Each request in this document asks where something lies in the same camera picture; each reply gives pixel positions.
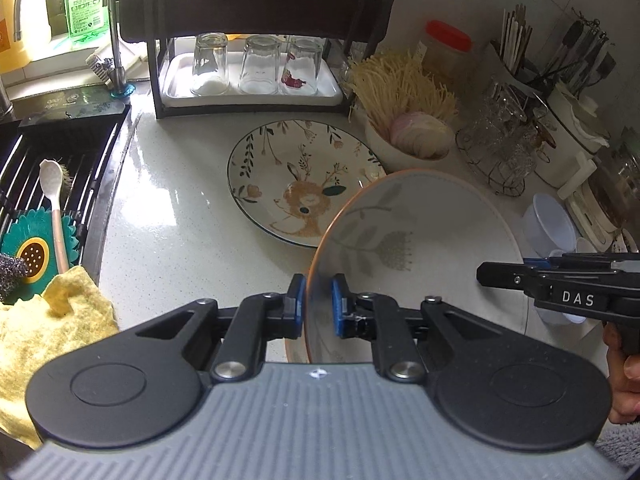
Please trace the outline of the right hand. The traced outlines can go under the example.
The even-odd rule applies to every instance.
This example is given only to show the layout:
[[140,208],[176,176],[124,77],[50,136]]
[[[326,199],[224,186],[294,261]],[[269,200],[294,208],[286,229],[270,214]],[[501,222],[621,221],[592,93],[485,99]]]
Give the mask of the right hand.
[[608,420],[615,425],[630,424],[640,414],[639,356],[626,356],[622,337],[613,323],[605,324],[603,342],[608,347],[606,362],[613,399]]

